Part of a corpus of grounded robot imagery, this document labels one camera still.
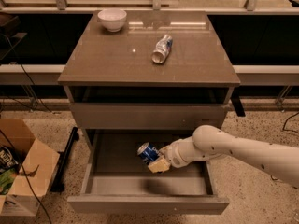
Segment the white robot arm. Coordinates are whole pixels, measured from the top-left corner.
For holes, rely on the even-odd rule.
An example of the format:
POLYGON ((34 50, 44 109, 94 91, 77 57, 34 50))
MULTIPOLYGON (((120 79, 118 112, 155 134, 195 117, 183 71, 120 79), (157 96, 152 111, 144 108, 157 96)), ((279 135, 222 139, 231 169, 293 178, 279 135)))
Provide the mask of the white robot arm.
POLYGON ((214 126, 202 125, 191 137, 163 147, 161 156, 149 164, 153 173, 181 168, 195 161, 228 155, 299 187, 299 148, 230 135, 214 126))

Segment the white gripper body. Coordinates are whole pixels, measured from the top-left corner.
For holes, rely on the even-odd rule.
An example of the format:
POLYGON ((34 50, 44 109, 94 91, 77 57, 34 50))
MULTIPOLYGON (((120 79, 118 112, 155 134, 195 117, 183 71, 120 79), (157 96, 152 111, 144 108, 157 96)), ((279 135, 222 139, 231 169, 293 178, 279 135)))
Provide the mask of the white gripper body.
POLYGON ((175 168, 187 166, 194 161, 194 143, 191 137, 174 141, 160 151, 175 168))

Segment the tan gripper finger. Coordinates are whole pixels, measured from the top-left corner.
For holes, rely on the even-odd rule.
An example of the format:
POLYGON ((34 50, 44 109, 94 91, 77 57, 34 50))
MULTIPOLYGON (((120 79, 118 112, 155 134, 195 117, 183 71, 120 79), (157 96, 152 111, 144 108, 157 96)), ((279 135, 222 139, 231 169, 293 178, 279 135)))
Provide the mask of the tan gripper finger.
POLYGON ((149 164, 149 169, 153 173, 163 173, 170 169, 170 163, 166 159, 160 158, 156 161, 151 162, 149 164))

